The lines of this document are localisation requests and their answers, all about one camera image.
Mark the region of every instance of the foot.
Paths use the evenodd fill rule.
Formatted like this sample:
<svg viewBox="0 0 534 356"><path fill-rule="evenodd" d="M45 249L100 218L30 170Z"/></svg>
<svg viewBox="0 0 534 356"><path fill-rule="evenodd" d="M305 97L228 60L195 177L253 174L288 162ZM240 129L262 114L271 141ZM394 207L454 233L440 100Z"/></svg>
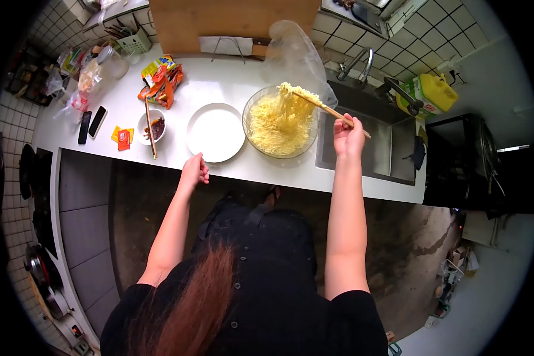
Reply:
<svg viewBox="0 0 534 356"><path fill-rule="evenodd" d="M279 196L281 195L281 188L279 186L271 186L269 187L269 193L267 197L265 198L265 203L269 204L271 208L275 205L275 202L277 199L279 199Z"/></svg>

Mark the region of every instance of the sink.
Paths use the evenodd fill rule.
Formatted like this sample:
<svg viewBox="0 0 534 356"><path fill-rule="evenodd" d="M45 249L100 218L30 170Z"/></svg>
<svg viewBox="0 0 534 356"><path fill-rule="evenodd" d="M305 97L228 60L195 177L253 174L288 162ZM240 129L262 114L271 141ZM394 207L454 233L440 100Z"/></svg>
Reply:
<svg viewBox="0 0 534 356"><path fill-rule="evenodd" d="M366 138L362 151L362 175L414 185L413 161L404 158L413 153L415 118L378 98L370 85L361 89L352 78L335 82L332 80L335 77L336 72L327 69L328 83L338 99L335 110L360 119L364 129L372 136L371 139ZM336 167L333 125L334 116L321 112L315 165L332 170Z"/></svg>

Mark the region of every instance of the black smartphone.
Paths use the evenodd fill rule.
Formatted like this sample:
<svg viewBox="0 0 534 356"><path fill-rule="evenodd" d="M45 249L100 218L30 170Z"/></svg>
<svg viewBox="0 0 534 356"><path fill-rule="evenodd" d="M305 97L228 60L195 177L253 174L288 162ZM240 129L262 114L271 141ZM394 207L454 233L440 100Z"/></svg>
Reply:
<svg viewBox="0 0 534 356"><path fill-rule="evenodd" d="M89 127L89 135L92 138L95 138L97 135L97 132L99 132L99 127L101 127L101 124L103 123L103 120L105 119L105 116L107 116L107 109L104 107L99 107L99 110L97 110L97 113L95 114L95 117L93 118L93 122L91 123L91 126Z"/></svg>
<svg viewBox="0 0 534 356"><path fill-rule="evenodd" d="M91 114L91 111L85 111L81 118L81 128L79 129L79 138L77 139L77 143L80 145L85 145L87 142L87 129L91 121Z"/></svg>

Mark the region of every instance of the wooden cutting board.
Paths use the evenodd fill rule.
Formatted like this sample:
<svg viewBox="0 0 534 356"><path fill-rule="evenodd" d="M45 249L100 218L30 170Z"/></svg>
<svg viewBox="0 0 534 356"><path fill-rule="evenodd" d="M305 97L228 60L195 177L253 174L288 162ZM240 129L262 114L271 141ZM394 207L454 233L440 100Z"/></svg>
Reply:
<svg viewBox="0 0 534 356"><path fill-rule="evenodd" d="M149 0L163 53L198 53L199 36L271 38L269 26L296 22L310 33L320 0Z"/></svg>

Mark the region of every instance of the utensil holder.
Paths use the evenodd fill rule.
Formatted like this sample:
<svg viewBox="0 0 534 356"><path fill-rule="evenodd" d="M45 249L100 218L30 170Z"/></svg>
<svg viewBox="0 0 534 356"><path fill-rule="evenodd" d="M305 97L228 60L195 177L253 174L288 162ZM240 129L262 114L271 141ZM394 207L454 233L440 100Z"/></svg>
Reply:
<svg viewBox="0 0 534 356"><path fill-rule="evenodd" d="M139 28L135 35L118 39L117 43L120 44L123 50L128 54L134 52L147 53L150 50L150 47L152 47L152 42L150 42L142 27Z"/></svg>

